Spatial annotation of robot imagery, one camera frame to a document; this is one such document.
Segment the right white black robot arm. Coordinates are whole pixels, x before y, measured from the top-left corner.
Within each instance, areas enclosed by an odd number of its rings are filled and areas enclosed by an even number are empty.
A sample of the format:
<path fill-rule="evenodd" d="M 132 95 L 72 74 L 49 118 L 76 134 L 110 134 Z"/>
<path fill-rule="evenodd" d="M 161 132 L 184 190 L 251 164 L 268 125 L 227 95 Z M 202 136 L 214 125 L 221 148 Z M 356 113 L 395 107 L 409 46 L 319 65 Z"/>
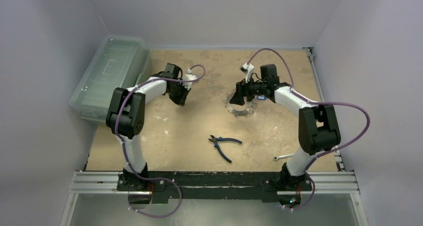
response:
<path fill-rule="evenodd" d="M 305 180 L 307 166 L 317 153 L 328 152 L 341 141 L 338 121 L 333 105 L 319 105 L 299 94 L 293 86 L 280 82 L 274 64 L 260 67 L 261 79 L 254 81 L 254 66 L 243 64 L 240 70 L 245 79 L 235 85 L 230 104 L 244 105 L 256 96 L 264 96 L 282 105 L 298 117 L 298 141 L 300 148 L 286 162 L 275 181 L 277 188 L 291 190 Z"/>

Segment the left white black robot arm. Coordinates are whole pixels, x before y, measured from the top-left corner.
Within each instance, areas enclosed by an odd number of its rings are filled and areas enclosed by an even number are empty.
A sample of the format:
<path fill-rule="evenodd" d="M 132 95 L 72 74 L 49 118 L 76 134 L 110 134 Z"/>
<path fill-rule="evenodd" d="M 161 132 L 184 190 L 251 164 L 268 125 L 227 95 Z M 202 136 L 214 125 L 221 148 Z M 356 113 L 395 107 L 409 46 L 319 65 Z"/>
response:
<path fill-rule="evenodd" d="M 129 88 L 115 88 L 112 94 L 106 125 L 120 141 L 125 165 L 119 176 L 118 189 L 144 190 L 149 185 L 148 167 L 141 150 L 140 133 L 145 124 L 146 104 L 161 95 L 183 106 L 198 80 L 189 69 L 183 73 L 175 64 L 167 64 L 163 71 Z"/>

